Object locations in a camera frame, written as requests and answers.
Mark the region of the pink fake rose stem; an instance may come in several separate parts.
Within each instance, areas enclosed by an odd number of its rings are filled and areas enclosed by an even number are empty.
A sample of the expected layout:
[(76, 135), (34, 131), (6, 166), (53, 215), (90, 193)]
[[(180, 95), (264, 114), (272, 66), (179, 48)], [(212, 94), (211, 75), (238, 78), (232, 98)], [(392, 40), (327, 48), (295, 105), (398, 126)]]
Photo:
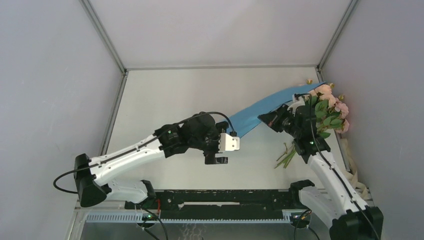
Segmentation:
[(289, 108), (295, 110), (297, 107), (309, 105), (315, 116), (315, 123), (311, 123), (312, 139), (294, 139), (291, 152), (286, 151), (284, 159), (278, 165), (284, 164), (287, 168), (294, 154), (309, 154), (314, 152), (315, 140), (318, 146), (324, 145), (324, 139), (331, 134), (327, 132), (333, 129), (336, 133), (344, 134), (349, 130), (350, 123), (347, 120), (349, 114), (348, 106), (332, 93), (334, 84), (322, 84), (321, 86), (303, 94), (293, 102)]

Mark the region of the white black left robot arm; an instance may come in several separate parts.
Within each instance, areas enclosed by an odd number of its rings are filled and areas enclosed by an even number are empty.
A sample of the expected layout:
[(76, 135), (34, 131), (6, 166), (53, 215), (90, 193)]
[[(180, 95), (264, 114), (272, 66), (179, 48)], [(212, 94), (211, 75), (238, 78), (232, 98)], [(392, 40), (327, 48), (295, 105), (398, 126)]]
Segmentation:
[(126, 201), (149, 209), (157, 196), (148, 180), (125, 182), (126, 172), (143, 164), (184, 154), (188, 149), (203, 152), (205, 164), (227, 164), (227, 157), (216, 157), (240, 148), (240, 139), (229, 120), (216, 123), (212, 112), (200, 112), (178, 123), (166, 124), (147, 138), (102, 156), (83, 153), (75, 158), (74, 181), (81, 207), (95, 206), (105, 200)]

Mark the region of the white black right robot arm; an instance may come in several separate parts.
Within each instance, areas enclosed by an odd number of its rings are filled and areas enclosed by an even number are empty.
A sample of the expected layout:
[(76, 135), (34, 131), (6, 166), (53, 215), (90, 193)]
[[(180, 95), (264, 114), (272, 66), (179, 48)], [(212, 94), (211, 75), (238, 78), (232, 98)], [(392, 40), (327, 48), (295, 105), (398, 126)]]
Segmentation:
[(289, 203), (311, 210), (327, 226), (332, 240), (379, 240), (384, 216), (363, 200), (339, 169), (331, 149), (316, 128), (312, 106), (283, 104), (258, 119), (275, 132), (293, 137), (294, 149), (317, 175), (329, 197), (309, 180), (290, 185)]

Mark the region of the cream ribbon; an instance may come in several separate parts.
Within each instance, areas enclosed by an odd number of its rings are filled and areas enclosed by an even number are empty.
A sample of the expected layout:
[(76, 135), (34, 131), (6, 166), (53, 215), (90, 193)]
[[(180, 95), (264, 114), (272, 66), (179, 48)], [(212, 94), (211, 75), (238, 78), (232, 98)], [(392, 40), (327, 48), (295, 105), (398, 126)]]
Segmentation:
[(355, 189), (357, 194), (365, 201), (371, 201), (372, 196), (370, 194), (369, 188), (358, 180), (358, 168), (356, 163), (352, 157), (349, 143), (346, 138), (340, 139), (340, 148), (342, 150), (342, 155), (344, 159), (347, 161), (349, 166), (349, 171), (345, 170), (343, 174), (348, 179), (350, 185)]

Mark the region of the blue wrapping paper sheet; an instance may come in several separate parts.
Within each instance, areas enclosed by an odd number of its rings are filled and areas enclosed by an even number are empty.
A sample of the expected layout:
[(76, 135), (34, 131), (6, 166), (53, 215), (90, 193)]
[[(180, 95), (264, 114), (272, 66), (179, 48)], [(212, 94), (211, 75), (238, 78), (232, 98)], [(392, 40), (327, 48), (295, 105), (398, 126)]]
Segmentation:
[(272, 112), (282, 104), (292, 101), (294, 94), (305, 94), (321, 85), (323, 85), (323, 83), (285, 88), (238, 111), (231, 115), (229, 120), (237, 132), (237, 136), (242, 138), (261, 123), (258, 118), (259, 115)]

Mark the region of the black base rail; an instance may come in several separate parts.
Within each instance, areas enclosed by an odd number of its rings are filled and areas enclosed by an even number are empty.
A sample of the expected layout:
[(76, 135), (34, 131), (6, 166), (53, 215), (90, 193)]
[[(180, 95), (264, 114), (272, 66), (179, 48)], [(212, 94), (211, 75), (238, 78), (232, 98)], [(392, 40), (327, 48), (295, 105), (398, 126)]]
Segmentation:
[(280, 218), (295, 204), (288, 190), (162, 190), (141, 203), (125, 202), (126, 210), (147, 209), (162, 218)]

